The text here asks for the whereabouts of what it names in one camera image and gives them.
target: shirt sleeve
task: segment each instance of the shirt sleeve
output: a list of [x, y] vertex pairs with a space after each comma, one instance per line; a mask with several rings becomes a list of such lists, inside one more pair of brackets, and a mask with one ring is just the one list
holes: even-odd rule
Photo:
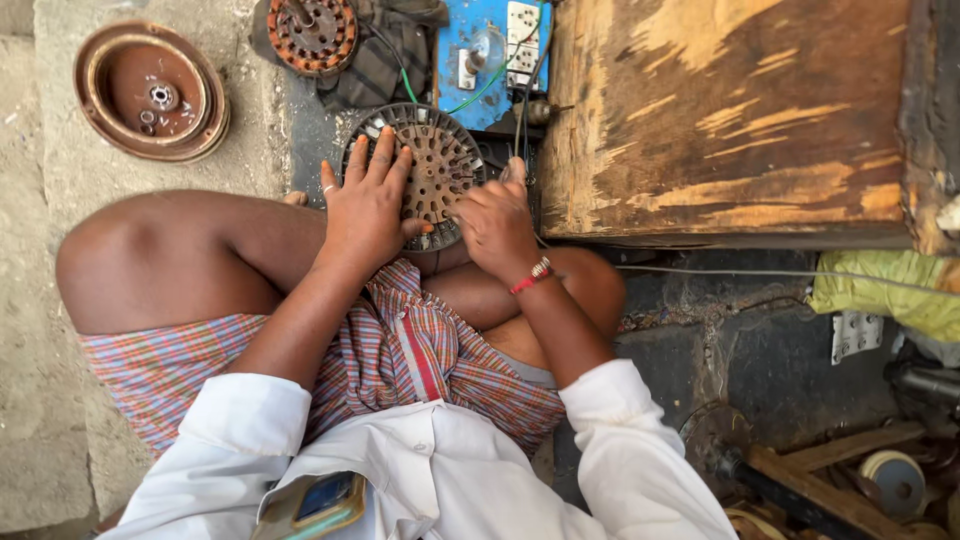
[[180, 436], [133, 493], [118, 538], [249, 538], [260, 500], [300, 449], [310, 393], [234, 373], [208, 379]]
[[730, 521], [684, 460], [676, 431], [630, 360], [583, 374], [560, 391], [583, 452], [578, 480], [613, 537], [736, 538]]

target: dark cloth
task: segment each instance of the dark cloth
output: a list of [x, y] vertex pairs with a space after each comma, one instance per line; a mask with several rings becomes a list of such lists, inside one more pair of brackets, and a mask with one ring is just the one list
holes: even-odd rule
[[[261, 57], [282, 63], [267, 37], [269, 1], [260, 0], [254, 10], [251, 45]], [[339, 74], [317, 79], [317, 95], [325, 108], [336, 111], [409, 101], [399, 64], [369, 25], [393, 44], [414, 94], [423, 93], [430, 72], [427, 39], [449, 24], [446, 4], [440, 0], [358, 0], [354, 8], [361, 21], [356, 55]]]

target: yellow plastic bag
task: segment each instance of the yellow plastic bag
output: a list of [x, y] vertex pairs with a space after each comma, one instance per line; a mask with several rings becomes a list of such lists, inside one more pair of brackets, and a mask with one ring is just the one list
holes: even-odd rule
[[[913, 251], [823, 252], [817, 269], [960, 292], [960, 259], [930, 257]], [[892, 315], [902, 325], [939, 341], [960, 341], [960, 296], [929, 294], [868, 280], [818, 276], [807, 301], [818, 313], [853, 309]]]

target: wooden crate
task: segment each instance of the wooden crate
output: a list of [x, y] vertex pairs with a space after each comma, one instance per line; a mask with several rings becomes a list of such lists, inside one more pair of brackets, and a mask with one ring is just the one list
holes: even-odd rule
[[[550, 101], [574, 108], [540, 154], [542, 233], [910, 247], [920, 208], [948, 199], [927, 192], [934, 164], [918, 166], [898, 129], [929, 106], [931, 1], [565, 0]], [[911, 168], [923, 186], [904, 189]], [[945, 237], [917, 244], [956, 250]]]

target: plaid cloth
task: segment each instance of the plaid cloth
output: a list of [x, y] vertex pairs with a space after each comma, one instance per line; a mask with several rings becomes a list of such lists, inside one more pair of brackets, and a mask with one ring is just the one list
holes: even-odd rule
[[[347, 418], [437, 399], [489, 418], [532, 454], [564, 417], [555, 390], [524, 381], [440, 299], [420, 290], [406, 259], [382, 268], [324, 356], [304, 444]], [[83, 335], [93, 373], [155, 455], [204, 381], [227, 369], [267, 315], [237, 314], [169, 328]]]

